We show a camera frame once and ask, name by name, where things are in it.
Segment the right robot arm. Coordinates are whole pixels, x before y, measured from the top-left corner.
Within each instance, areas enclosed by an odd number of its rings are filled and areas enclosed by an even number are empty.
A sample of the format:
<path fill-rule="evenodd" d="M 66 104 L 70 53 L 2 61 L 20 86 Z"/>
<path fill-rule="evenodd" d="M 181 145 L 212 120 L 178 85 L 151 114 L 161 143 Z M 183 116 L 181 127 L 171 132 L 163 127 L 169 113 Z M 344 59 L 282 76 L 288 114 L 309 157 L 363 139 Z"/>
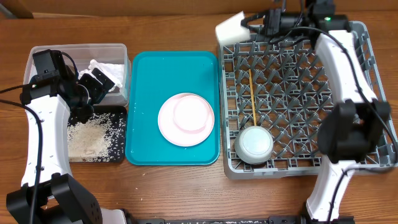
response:
<path fill-rule="evenodd" d="M 281 35 L 304 35 L 310 39 L 326 71 L 334 108 L 318 130 L 318 150 L 323 159 L 314 190 L 305 204 L 304 221 L 353 223 L 352 218 L 339 216 L 340 202 L 353 174 L 360 170 L 388 173 L 393 167 L 360 166 L 366 155 L 375 150 L 382 133 L 391 133 L 386 124 L 391 107 L 378 100 L 364 77 L 347 16 L 335 14 L 332 5 L 315 4 L 307 13 L 269 10 L 243 17 L 239 25 L 270 39 Z"/>

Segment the white bowl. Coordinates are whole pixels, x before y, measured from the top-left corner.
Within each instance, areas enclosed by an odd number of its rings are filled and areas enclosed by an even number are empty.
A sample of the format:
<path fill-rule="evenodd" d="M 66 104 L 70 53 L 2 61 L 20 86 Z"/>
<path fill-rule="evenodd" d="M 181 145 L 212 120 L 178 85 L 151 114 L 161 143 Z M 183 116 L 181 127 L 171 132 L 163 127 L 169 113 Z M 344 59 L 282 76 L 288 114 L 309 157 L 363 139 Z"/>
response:
<path fill-rule="evenodd" d="M 240 131 L 234 142 L 238 157 L 248 164 L 262 164 L 271 158 L 273 138 L 267 129 L 250 126 Z"/>

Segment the white napkin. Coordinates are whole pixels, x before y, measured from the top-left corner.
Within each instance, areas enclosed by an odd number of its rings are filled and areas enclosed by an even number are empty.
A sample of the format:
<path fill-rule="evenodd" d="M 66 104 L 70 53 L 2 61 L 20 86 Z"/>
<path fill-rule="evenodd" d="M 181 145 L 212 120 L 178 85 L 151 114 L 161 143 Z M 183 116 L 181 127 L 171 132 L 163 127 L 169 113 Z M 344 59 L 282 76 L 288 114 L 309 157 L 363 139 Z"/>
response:
<path fill-rule="evenodd" d="M 122 88 L 124 86 L 123 64 L 101 63 L 97 62 L 95 59 L 90 61 L 87 69 L 79 71 L 78 79 L 80 80 L 84 74 L 89 74 L 91 77 L 99 81 L 99 79 L 93 74 L 93 70 L 95 68 L 105 74 L 114 83 L 114 86 L 110 89 L 110 91 L 113 91 L 116 87 Z"/>

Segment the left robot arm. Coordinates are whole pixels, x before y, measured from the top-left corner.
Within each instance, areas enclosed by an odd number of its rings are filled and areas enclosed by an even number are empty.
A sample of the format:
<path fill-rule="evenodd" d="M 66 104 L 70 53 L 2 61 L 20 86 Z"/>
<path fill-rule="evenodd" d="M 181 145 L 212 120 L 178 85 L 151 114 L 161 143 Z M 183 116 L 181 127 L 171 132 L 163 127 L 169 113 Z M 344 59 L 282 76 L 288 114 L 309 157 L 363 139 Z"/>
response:
<path fill-rule="evenodd" d="M 101 208 L 73 178 L 68 158 L 70 116 L 87 121 L 112 81 L 98 69 L 82 77 L 69 68 L 36 71 L 21 86 L 18 105 L 28 118 L 28 158 L 20 189 L 6 197 L 8 212 L 18 223 L 134 223 L 124 209 Z"/>

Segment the wooden chopstick diagonal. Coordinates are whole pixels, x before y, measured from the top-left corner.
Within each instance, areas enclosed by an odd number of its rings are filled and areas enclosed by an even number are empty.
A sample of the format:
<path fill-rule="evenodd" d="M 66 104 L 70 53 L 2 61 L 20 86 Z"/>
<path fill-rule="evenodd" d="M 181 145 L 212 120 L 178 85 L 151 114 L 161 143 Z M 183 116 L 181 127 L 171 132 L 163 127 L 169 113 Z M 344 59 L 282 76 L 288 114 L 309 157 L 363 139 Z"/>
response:
<path fill-rule="evenodd" d="M 255 106 L 256 101 L 255 101 L 255 97 L 254 97 L 254 88 L 253 88 L 251 69 L 248 70 L 248 74 L 249 74 L 249 88 L 250 88 L 250 96 L 251 96 L 253 124 L 254 124 L 254 126 L 257 126 L 256 106 Z"/>

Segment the pink small bowl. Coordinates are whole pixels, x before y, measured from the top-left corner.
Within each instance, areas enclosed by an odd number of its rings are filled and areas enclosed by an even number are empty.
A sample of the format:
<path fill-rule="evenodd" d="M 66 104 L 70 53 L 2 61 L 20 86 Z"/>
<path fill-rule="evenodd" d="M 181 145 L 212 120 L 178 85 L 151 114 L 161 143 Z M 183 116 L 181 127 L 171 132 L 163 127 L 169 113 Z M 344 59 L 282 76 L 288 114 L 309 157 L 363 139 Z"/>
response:
<path fill-rule="evenodd" d="M 208 103 L 198 95 L 186 95 L 177 101 L 174 107 L 174 123 L 182 131 L 199 132 L 208 121 L 210 108 Z"/>

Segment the cream paper cup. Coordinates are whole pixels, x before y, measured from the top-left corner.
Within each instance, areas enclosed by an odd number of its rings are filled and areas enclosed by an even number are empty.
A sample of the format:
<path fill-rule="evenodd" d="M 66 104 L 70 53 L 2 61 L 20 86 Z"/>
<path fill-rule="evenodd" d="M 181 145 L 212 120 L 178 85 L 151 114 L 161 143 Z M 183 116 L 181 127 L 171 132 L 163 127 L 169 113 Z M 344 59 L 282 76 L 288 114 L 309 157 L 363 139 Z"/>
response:
<path fill-rule="evenodd" d="M 241 11 L 215 27 L 216 38 L 220 46 L 237 44 L 251 38 L 249 29 L 241 25 L 244 18 L 244 12 Z"/>

